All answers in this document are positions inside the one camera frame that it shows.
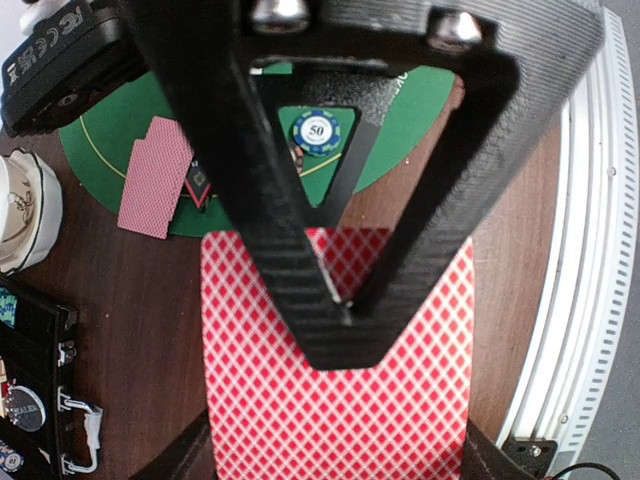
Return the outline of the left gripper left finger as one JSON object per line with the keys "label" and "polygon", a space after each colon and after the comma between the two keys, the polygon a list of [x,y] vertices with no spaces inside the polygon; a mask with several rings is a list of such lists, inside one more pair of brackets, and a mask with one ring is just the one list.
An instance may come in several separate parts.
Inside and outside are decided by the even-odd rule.
{"label": "left gripper left finger", "polygon": [[214,448],[207,414],[199,414],[158,457],[131,476],[135,480],[214,478]]}

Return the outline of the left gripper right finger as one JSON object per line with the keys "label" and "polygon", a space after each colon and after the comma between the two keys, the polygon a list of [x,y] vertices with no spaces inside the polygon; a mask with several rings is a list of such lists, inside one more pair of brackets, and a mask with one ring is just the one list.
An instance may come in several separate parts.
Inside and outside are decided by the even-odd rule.
{"label": "left gripper right finger", "polygon": [[464,442],[464,478],[543,479],[558,451],[553,440],[508,440],[499,448],[471,420]]}

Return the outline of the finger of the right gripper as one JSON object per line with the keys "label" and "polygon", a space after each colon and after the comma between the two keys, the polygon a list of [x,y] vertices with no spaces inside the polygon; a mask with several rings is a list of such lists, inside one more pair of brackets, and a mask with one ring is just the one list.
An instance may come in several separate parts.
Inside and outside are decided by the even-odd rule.
{"label": "finger of the right gripper", "polygon": [[430,66],[465,96],[351,303],[350,366],[377,365],[526,160],[603,39],[595,1],[323,1],[312,29],[255,60]]}
{"label": "finger of the right gripper", "polygon": [[350,366],[350,318],[304,229],[291,157],[278,147],[249,74],[259,47],[290,45],[303,24],[255,26],[239,1],[125,1],[155,73],[223,208],[310,365]]}

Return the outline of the red playing card deck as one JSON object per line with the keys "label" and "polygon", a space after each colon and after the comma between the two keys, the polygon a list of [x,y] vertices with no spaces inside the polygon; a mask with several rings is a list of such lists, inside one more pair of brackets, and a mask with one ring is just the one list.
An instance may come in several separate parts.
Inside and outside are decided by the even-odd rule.
{"label": "red playing card deck", "polygon": [[221,479],[456,479],[470,399],[474,250],[460,248],[384,359],[320,372],[241,238],[201,243],[204,370]]}

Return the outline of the card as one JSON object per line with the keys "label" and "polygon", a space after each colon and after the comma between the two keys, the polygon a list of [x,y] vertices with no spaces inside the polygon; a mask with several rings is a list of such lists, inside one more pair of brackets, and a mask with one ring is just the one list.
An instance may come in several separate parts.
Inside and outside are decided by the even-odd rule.
{"label": "card", "polygon": [[184,172],[189,168],[193,149],[178,121],[154,116],[147,130],[145,142],[162,160],[170,161]]}
{"label": "card", "polygon": [[121,197],[117,226],[166,239],[186,172],[162,160],[145,140],[133,145]]}

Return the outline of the red triangular all-in button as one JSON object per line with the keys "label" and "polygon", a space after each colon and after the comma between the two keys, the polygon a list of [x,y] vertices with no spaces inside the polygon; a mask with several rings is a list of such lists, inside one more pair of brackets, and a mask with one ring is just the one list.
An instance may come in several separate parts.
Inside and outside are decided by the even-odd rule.
{"label": "red triangular all-in button", "polygon": [[196,209],[204,212],[212,195],[212,185],[196,158],[190,162],[184,186]]}

